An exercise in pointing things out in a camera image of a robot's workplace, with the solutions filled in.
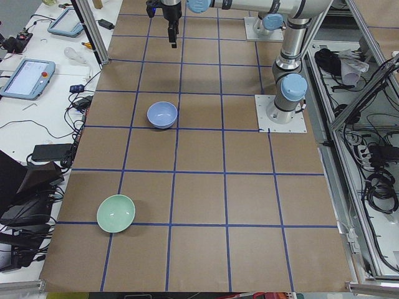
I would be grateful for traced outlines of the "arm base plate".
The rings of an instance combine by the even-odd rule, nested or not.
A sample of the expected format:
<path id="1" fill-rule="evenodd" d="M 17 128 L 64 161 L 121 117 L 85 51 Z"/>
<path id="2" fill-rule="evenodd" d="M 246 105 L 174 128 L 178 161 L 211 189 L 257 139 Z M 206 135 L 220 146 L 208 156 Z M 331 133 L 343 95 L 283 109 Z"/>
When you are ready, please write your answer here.
<path id="1" fill-rule="evenodd" d="M 273 31 L 265 29 L 262 21 L 258 17 L 245 17 L 244 26 L 247 41 L 281 43 L 284 39 L 281 29 L 275 29 Z"/>
<path id="2" fill-rule="evenodd" d="M 274 95 L 255 95 L 256 115 L 261 133 L 307 133 L 300 105 L 292 112 L 280 111 L 274 104 Z"/>

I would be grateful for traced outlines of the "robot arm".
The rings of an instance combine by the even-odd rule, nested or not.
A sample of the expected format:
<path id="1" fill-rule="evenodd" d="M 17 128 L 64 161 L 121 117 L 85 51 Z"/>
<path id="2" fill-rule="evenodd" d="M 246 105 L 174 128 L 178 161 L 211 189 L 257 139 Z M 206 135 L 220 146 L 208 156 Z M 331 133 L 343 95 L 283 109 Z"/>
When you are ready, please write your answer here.
<path id="1" fill-rule="evenodd" d="M 267 108 L 268 117 L 285 125 L 296 114 L 296 107 L 305 98 L 308 84 L 300 74 L 305 42 L 312 40 L 313 18 L 329 10 L 330 1 L 281 1 L 278 12 L 287 16 L 287 28 L 280 54 L 272 67 L 276 82 L 276 96 Z"/>
<path id="2" fill-rule="evenodd" d="M 179 20 L 182 17 L 181 1 L 147 1 L 147 14 L 153 18 L 156 10 L 161 9 L 163 17 L 168 21 L 168 39 L 171 47 L 177 48 Z M 282 12 L 297 18 L 302 14 L 305 1 L 186 1 L 186 7 L 193 13 L 200 14 L 209 8 L 222 10 L 258 11 L 274 14 Z"/>

